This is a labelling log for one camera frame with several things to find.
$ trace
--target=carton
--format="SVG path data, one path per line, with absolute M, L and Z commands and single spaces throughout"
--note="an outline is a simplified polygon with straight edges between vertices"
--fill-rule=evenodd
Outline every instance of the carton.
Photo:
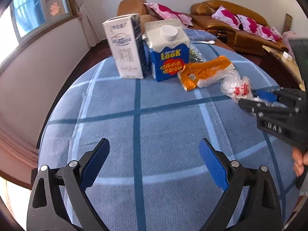
M 153 78 L 160 82 L 177 76 L 189 61 L 190 41 L 178 19 L 145 23 Z
M 121 78 L 143 79 L 147 73 L 139 14 L 109 19 L 103 23 Z

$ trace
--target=person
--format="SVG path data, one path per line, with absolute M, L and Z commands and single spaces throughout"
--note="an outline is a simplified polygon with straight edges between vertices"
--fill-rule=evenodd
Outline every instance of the person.
M 296 176 L 301 176 L 304 172 L 304 165 L 308 165 L 308 152 L 303 154 L 299 148 L 292 148 L 292 158 L 294 161 L 293 169 L 295 171 Z

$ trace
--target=pillow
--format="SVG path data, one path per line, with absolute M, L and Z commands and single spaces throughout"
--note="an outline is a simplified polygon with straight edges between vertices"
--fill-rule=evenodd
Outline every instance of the pillow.
M 159 3 L 144 3 L 144 5 L 150 8 L 153 12 L 155 12 L 155 14 L 157 14 L 164 20 L 180 19 L 183 24 L 193 26 L 191 22 L 192 18 L 179 12 L 175 12 L 164 5 L 161 5 Z
M 260 35 L 258 24 L 254 19 L 242 15 L 237 15 L 237 17 L 240 19 L 244 31 L 255 35 Z
M 212 15 L 212 17 L 223 21 L 226 24 L 229 24 L 234 29 L 240 30 L 238 28 L 241 25 L 240 20 L 229 10 L 225 9 L 222 5 L 219 7 L 216 13 Z
M 204 30 L 196 30 L 196 29 L 184 29 L 186 35 L 189 37 L 191 41 L 215 41 L 217 37 L 208 33 Z
M 277 29 L 271 27 L 270 30 L 272 32 L 272 36 L 274 37 L 275 41 L 282 41 L 282 35 L 281 33 L 278 32 Z
M 262 38 L 264 38 L 266 40 L 276 42 L 274 37 L 272 36 L 272 32 L 271 32 L 270 28 L 262 26 L 260 24 L 258 24 L 258 28 L 259 28 L 259 31 L 260 31 L 259 36 L 261 36 Z

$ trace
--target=table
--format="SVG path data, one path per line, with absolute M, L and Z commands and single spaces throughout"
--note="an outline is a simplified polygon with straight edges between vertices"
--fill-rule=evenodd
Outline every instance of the table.
M 283 58 L 283 53 L 267 46 L 262 46 L 264 56 L 259 67 L 268 73 L 281 87 L 304 90 L 296 61 Z
M 196 46 L 207 60 L 227 56 L 252 88 L 278 88 L 262 69 L 229 50 Z M 256 127 L 255 116 L 222 94 L 220 84 L 185 92 L 178 78 L 156 82 L 120 79 L 113 57 L 84 73 L 64 94 L 44 130 L 39 166 L 65 166 L 102 137 L 110 154 L 86 194 L 110 230 L 199 230 L 221 197 L 198 145 L 243 166 L 266 165 L 275 182 L 283 220 L 298 199 L 291 147 Z M 79 224 L 67 194 L 68 214 Z M 247 189 L 230 223 L 236 223 Z

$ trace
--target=metal bolt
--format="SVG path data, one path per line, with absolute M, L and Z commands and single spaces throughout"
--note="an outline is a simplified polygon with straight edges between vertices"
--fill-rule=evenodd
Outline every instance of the metal bolt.
M 75 167 L 77 164 L 78 164 L 77 161 L 71 161 L 68 165 L 69 165 L 70 167 Z
M 232 162 L 231 162 L 231 165 L 232 165 L 233 167 L 238 167 L 238 166 L 240 166 L 240 164 L 238 163 L 238 161 L 232 161 Z
M 47 169 L 48 167 L 47 167 L 47 165 L 43 165 L 43 166 L 41 166 L 41 171 L 45 171 L 46 169 Z
M 267 171 L 268 171 L 268 169 L 267 169 L 266 166 L 261 166 L 261 170 L 262 170 L 263 172 L 267 172 Z

